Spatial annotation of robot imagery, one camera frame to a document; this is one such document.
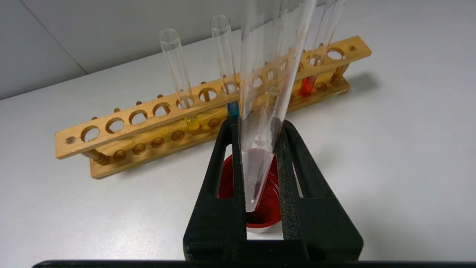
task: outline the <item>red liquid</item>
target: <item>red liquid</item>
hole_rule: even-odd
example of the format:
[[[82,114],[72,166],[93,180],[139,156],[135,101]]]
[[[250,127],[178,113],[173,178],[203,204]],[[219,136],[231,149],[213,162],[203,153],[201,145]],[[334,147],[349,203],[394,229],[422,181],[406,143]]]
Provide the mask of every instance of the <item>red liquid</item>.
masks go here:
[[[299,95],[303,98],[310,97],[312,94],[312,88],[316,82],[317,75],[306,77],[302,80],[301,88],[299,89]]]

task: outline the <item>white tabletop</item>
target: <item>white tabletop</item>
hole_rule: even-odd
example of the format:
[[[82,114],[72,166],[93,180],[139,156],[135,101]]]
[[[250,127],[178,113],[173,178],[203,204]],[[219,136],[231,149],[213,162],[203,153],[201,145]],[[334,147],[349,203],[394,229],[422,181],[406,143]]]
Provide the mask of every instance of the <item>white tabletop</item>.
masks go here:
[[[476,260],[475,13],[470,0],[349,1],[334,40],[360,35],[373,55],[350,65],[350,93],[287,116],[362,235],[361,260]],[[192,85],[219,77],[214,51],[184,47]],[[157,54],[0,101],[2,266],[183,259],[213,142],[102,180],[54,151],[55,131],[172,92]]]

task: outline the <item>test tube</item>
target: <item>test tube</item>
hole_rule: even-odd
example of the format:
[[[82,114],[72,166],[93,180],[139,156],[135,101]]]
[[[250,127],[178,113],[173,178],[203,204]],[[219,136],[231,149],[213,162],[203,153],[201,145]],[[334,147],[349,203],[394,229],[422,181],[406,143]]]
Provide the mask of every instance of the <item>test tube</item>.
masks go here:
[[[265,185],[315,6],[316,0],[244,0],[239,112],[246,211],[256,209]]]
[[[217,15],[211,19],[210,27],[213,41],[217,48],[222,90],[225,94],[238,93],[235,60],[233,59],[233,48],[231,45],[230,20],[224,15]],[[238,102],[228,103],[227,108],[228,116],[239,115]]]
[[[160,32],[159,39],[177,93],[177,106],[182,110],[188,109],[193,106],[195,100],[183,60],[179,35],[174,29],[164,29]],[[185,117],[185,121],[190,133],[197,134],[201,132],[202,127],[196,114]]]
[[[317,29],[316,38],[314,39],[314,44],[312,49],[322,49],[324,53],[321,55],[311,55],[309,58],[309,64],[312,66],[318,66],[323,62],[324,55],[327,54],[329,49],[332,36],[339,22],[340,14],[344,9],[344,4],[347,0],[327,0],[326,6],[324,8],[324,13],[321,17],[321,22],[319,28]],[[312,89],[314,88],[314,83],[316,82],[317,75],[312,75],[303,79],[301,88],[298,93],[301,97],[307,98],[312,94]]]

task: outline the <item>wooden test tube rack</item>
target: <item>wooden test tube rack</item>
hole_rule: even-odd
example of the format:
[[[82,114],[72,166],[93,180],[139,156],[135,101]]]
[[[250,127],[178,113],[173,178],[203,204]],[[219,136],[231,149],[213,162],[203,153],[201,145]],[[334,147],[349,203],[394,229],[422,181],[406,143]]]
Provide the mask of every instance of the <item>wooden test tube rack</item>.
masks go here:
[[[296,75],[288,112],[347,93],[350,89],[342,77],[351,62],[363,59],[372,51],[358,36],[330,45],[329,51],[337,51],[343,57],[333,60],[322,51],[307,51],[302,54],[299,72]],[[307,59],[319,55],[323,63],[311,66]],[[302,98],[298,91],[301,80],[319,74],[310,97]],[[210,92],[216,97],[210,99]],[[238,100],[238,94],[227,95],[221,91],[221,80],[214,80],[192,88],[194,105],[186,110],[178,108],[175,94],[162,96],[147,103],[124,111],[116,109],[113,114],[93,118],[93,120],[58,131],[55,134],[56,157],[64,159],[83,154],[89,158],[91,177],[100,179],[111,174],[145,164],[154,159],[215,139],[221,123],[227,119],[226,104]],[[156,117],[156,110],[163,109],[167,114]],[[146,117],[144,122],[132,124],[137,114]],[[198,114],[202,131],[199,134],[188,132],[184,118]],[[109,129],[113,122],[124,123],[119,131]],[[86,133],[99,129],[96,138],[85,142]]]

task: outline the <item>rack hole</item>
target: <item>rack hole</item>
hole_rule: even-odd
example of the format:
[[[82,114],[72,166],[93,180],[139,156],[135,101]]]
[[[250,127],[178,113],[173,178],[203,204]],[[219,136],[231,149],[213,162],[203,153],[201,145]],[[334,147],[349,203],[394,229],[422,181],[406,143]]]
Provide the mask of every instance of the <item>rack hole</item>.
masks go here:
[[[154,107],[154,115],[161,117],[170,113],[170,105],[168,103],[159,103]]]
[[[340,48],[330,48],[327,51],[327,56],[333,60],[343,60],[346,58],[344,52]]]
[[[146,145],[145,144],[136,144],[134,148],[132,148],[132,152],[135,155],[140,155],[143,154],[146,151]]]
[[[300,62],[299,67],[297,68],[297,72],[302,71],[302,69],[304,69],[304,65],[302,64],[302,62]]]
[[[203,101],[203,102],[209,102],[217,97],[217,92],[211,88],[211,87],[206,87],[202,90],[200,90],[200,93],[198,93],[198,98]]]
[[[114,155],[113,155],[112,158],[114,159],[114,161],[119,162],[119,161],[124,160],[124,158],[126,158],[126,156],[127,156],[127,152],[126,152],[126,151],[124,151],[124,150],[119,150],[119,151],[117,151],[117,152],[114,153]]]
[[[124,127],[124,121],[119,117],[113,118],[109,120],[106,124],[106,132],[108,133],[116,133]]]
[[[278,72],[275,69],[269,69],[266,76],[268,80],[275,80],[278,78]]]
[[[73,144],[76,141],[75,137],[69,137],[66,139],[65,143],[66,144]]]
[[[262,84],[263,84],[263,79],[261,79],[261,77],[258,76],[253,80],[253,85],[252,86],[257,88],[257,87],[260,87]]]
[[[317,90],[317,92],[324,92],[327,90],[327,85],[325,83],[317,83],[314,88]]]
[[[154,148],[161,148],[162,146],[164,146],[164,144],[165,144],[165,140],[162,137],[155,138],[150,143],[150,145],[152,145],[152,147]]]
[[[210,128],[216,128],[216,127],[220,126],[220,123],[221,123],[220,119],[213,118],[213,119],[210,119],[210,121],[208,122],[208,126]]]
[[[90,142],[99,136],[99,128],[95,125],[90,125],[81,131],[81,140]]]
[[[193,106],[193,97],[191,96],[181,96],[180,99],[177,100],[177,107],[181,110],[188,109]]]
[[[185,137],[185,132],[181,130],[177,130],[174,133],[172,133],[172,140],[174,142],[177,142]]]
[[[144,110],[137,110],[130,114],[129,122],[133,125],[140,124],[147,120],[147,113]]]
[[[279,69],[280,69],[281,71],[285,71],[287,67],[288,67],[288,60],[284,60],[284,61],[281,62],[281,64],[279,65]]]
[[[225,87],[221,87],[221,91],[226,95],[237,93],[238,85],[234,81],[228,81],[225,83]]]
[[[318,64],[322,63],[322,56],[318,54],[312,54],[307,57],[307,62],[311,66],[317,66]]]

